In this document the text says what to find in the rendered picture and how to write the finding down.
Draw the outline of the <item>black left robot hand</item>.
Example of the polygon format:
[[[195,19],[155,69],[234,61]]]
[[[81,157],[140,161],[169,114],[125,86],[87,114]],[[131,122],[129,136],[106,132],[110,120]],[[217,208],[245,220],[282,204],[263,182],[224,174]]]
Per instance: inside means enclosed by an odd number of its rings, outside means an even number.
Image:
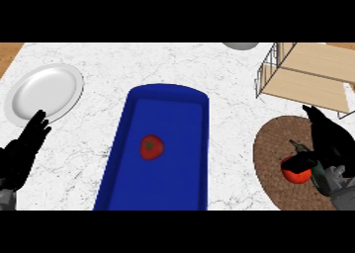
[[[24,187],[51,130],[47,112],[39,110],[20,137],[0,146],[0,190],[17,192]]]

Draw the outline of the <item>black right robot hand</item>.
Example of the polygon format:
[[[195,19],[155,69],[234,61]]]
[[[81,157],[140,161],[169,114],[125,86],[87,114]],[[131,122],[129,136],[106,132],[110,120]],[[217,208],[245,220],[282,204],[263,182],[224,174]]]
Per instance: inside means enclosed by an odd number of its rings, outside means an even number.
[[[313,151],[304,151],[292,157],[282,168],[299,174],[322,163],[345,166],[344,178],[355,176],[355,140],[348,130],[325,115],[316,106],[302,106],[311,122]]]

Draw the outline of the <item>brown woven round placemat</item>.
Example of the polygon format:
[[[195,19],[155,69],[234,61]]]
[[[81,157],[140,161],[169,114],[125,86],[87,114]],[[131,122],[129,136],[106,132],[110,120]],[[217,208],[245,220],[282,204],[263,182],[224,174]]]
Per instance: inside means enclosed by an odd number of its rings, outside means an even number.
[[[313,149],[308,118],[280,116],[261,127],[254,144],[254,163],[263,188],[283,211],[335,211],[331,199],[317,191],[311,181],[294,184],[285,178],[282,162],[297,155],[291,140]]]

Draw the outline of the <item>orange-red round tomato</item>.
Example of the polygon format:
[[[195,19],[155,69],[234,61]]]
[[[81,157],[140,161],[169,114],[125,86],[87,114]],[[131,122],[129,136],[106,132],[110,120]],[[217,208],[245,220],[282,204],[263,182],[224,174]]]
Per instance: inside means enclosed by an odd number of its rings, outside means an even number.
[[[311,169],[302,163],[297,162],[292,156],[282,162],[282,172],[285,178],[294,184],[304,184],[311,178]]]

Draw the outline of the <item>white round plate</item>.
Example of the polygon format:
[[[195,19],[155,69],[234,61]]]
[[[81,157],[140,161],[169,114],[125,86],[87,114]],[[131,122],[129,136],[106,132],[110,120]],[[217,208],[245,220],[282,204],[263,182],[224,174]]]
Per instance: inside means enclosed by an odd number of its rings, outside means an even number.
[[[13,86],[5,100],[8,121],[24,127],[38,110],[54,123],[73,109],[84,93],[84,75],[64,63],[36,68]]]

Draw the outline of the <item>red tomato with green stem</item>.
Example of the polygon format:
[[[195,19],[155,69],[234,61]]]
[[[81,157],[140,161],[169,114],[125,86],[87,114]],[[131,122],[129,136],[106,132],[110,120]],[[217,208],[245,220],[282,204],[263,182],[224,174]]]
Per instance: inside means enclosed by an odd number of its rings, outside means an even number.
[[[144,136],[140,148],[141,157],[144,160],[156,160],[165,153],[163,140],[155,135],[149,134]]]

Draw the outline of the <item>long blue tray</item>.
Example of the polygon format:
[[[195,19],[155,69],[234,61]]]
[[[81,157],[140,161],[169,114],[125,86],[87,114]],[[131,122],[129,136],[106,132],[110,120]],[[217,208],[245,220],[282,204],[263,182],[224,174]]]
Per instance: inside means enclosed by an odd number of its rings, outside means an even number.
[[[163,155],[141,157],[146,135]],[[209,98],[177,84],[149,84],[128,94],[94,208],[98,211],[203,211],[208,208]]]

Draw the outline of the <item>grey round bowl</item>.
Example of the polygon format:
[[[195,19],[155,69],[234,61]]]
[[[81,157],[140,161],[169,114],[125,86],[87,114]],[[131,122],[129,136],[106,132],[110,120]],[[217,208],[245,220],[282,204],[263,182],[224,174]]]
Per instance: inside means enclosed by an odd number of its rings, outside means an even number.
[[[258,42],[224,42],[224,44],[236,50],[249,50],[257,47]]]

